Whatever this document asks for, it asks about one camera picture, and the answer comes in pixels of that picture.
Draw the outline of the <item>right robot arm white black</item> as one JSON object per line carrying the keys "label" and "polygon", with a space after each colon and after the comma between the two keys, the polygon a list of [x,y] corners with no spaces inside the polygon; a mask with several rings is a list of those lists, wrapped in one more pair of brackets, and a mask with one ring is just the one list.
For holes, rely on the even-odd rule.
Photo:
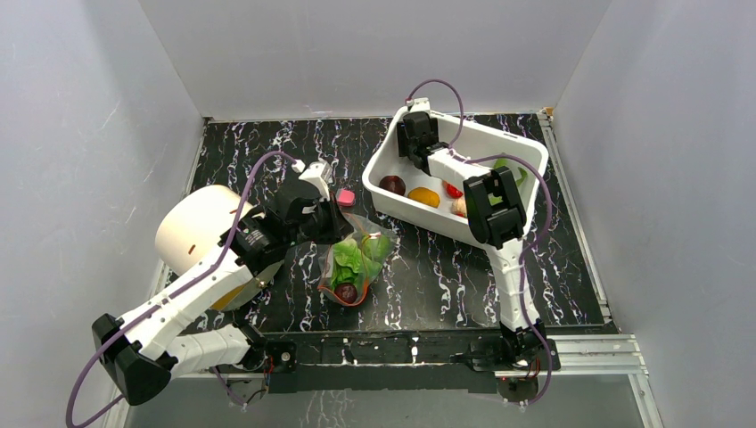
{"label": "right robot arm white black", "polygon": [[527,210],[512,170],[492,169],[457,154],[441,141],[438,121],[426,111],[411,111],[399,119],[397,141],[400,157],[463,193],[468,228],[483,246],[496,279],[503,364],[523,369],[538,362],[552,372],[555,354],[526,283]]}

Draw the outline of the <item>white plastic bin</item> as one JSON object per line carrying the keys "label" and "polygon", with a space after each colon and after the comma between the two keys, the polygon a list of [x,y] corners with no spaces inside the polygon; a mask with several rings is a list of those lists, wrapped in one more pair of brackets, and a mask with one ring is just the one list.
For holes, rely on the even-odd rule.
{"label": "white plastic bin", "polygon": [[[399,156],[398,126],[408,112],[406,106],[397,110],[386,137],[363,171],[363,185],[371,193],[375,209],[412,225],[482,249],[484,245],[475,240],[466,220],[451,212],[452,200],[445,192],[442,179],[425,174],[417,169],[411,160]],[[471,160],[501,153],[512,155],[527,161],[540,174],[546,171],[548,163],[548,151],[542,143],[472,121],[465,122],[454,149],[457,154]],[[379,183],[386,176],[400,177],[408,191],[417,187],[432,190],[440,196],[440,206],[433,208],[382,189]]]}

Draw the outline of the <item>green napa cabbage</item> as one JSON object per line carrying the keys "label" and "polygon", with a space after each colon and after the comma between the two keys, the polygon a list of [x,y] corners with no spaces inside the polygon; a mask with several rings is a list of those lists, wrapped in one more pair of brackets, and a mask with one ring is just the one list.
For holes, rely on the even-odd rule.
{"label": "green napa cabbage", "polygon": [[394,242],[378,234],[349,237],[336,243],[331,251],[331,288],[334,290],[341,283],[353,283],[357,287],[370,284],[393,250]]}

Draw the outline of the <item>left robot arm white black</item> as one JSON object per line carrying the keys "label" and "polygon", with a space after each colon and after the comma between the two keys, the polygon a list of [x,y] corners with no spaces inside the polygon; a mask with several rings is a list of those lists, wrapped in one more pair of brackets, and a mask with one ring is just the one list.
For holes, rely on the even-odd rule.
{"label": "left robot arm white black", "polygon": [[223,365],[258,371],[278,362],[284,346],[252,327],[235,322],[194,334],[187,328],[208,309],[232,310],[256,297],[290,248],[337,243],[352,230],[338,205],[311,186],[257,207],[222,185],[190,193],[155,238],[177,279],[139,307],[94,321],[100,363],[136,406],[183,375]]}

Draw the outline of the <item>clear zip top bag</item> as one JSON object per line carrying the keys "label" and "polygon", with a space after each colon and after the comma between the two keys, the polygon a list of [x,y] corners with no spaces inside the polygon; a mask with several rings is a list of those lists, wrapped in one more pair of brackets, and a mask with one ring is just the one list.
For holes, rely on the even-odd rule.
{"label": "clear zip top bag", "polygon": [[353,231],[325,250],[317,290],[343,307],[357,307],[389,264],[399,237],[368,218],[347,213],[345,219]]}

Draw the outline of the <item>red tomato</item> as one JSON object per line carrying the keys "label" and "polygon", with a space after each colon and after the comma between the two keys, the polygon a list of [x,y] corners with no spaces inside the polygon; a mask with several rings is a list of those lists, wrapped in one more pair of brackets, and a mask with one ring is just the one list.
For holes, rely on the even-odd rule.
{"label": "red tomato", "polygon": [[461,190],[459,190],[458,188],[456,188],[455,186],[449,183],[445,184],[445,191],[446,191],[447,196],[451,199],[456,200],[464,196],[464,193]]}

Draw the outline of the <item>dark purple fruit back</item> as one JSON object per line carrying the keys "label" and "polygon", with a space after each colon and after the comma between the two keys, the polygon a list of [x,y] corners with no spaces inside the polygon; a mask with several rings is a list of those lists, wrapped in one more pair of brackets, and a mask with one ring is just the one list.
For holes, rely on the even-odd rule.
{"label": "dark purple fruit back", "polygon": [[336,298],[345,304],[353,304],[357,301],[358,291],[353,283],[337,284],[334,289]]}

